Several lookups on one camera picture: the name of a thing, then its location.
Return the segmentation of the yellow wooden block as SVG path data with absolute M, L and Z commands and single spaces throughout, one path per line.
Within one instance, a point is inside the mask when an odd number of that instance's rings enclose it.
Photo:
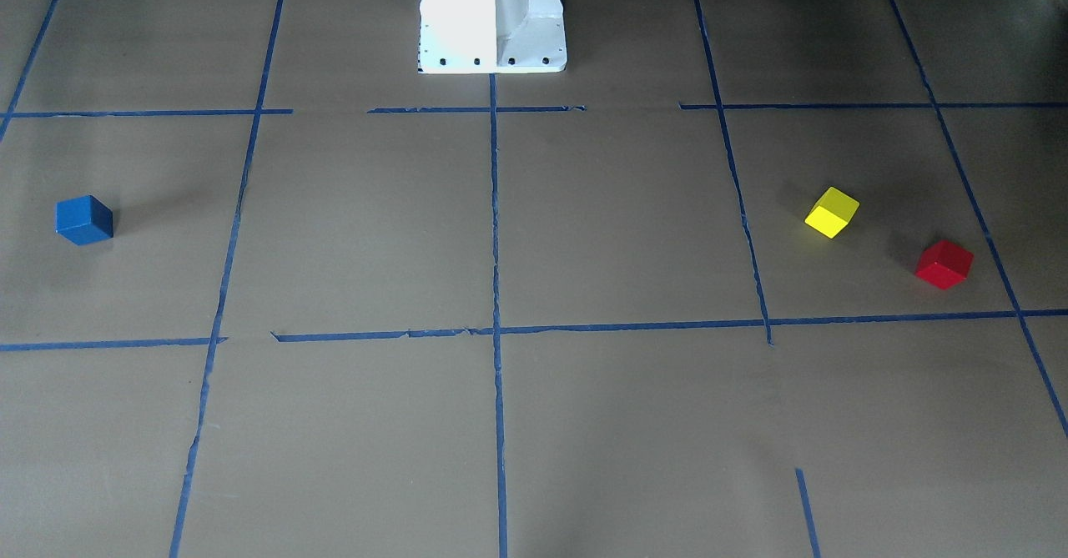
M 834 239 L 859 210 L 859 201 L 850 193 L 844 193 L 838 187 L 828 187 L 821 193 L 816 204 L 808 211 L 804 222 L 828 239 Z

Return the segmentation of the red wooden block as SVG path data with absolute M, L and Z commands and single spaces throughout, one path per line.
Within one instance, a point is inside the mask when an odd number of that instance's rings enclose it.
M 968 279 L 974 259 L 965 247 L 941 239 L 923 251 L 913 274 L 937 289 L 951 289 Z

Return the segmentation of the blue wooden block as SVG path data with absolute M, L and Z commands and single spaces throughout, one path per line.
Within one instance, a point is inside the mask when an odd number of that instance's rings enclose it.
M 113 214 L 103 201 L 84 196 L 58 201 L 54 229 L 73 245 L 85 246 L 113 238 Z

